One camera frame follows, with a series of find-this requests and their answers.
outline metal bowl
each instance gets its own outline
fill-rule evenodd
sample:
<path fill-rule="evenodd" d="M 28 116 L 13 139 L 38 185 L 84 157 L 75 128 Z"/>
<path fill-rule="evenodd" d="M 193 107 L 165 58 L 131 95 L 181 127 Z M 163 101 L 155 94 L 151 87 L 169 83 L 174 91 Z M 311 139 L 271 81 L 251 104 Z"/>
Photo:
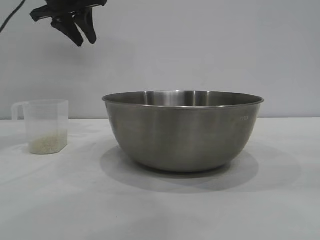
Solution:
<path fill-rule="evenodd" d="M 254 129 L 261 97 L 214 91 L 141 91 L 103 98 L 123 151 L 145 166 L 199 172 L 233 160 Z"/>

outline white table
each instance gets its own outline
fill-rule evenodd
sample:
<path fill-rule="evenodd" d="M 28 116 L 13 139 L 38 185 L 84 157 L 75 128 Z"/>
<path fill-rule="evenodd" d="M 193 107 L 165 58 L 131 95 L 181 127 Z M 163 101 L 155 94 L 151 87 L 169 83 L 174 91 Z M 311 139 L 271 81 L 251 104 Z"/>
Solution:
<path fill-rule="evenodd" d="M 245 151 L 205 175 L 132 163 L 108 120 L 71 120 L 54 155 L 0 121 L 0 240 L 319 240 L 320 118 L 258 119 Z"/>

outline white wall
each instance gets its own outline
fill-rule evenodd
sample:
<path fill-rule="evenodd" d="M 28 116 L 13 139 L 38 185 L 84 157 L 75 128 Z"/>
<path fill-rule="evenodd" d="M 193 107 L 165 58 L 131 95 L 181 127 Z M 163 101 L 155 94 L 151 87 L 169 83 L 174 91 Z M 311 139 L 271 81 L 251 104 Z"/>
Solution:
<path fill-rule="evenodd" d="M 20 0 L 0 2 L 0 21 Z M 320 117 L 319 0 L 109 0 L 98 41 L 78 48 L 26 5 L 0 35 L 0 118 L 15 102 L 69 99 L 106 117 L 101 97 L 213 90 L 265 98 L 261 117 Z"/>

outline measuring cup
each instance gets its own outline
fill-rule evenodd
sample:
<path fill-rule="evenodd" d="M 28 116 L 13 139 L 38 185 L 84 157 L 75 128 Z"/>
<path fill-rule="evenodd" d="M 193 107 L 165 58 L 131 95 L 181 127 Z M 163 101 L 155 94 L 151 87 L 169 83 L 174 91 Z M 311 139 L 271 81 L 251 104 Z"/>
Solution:
<path fill-rule="evenodd" d="M 15 103 L 12 120 L 18 120 L 22 107 L 29 152 L 55 154 L 68 144 L 69 101 L 35 100 Z"/>

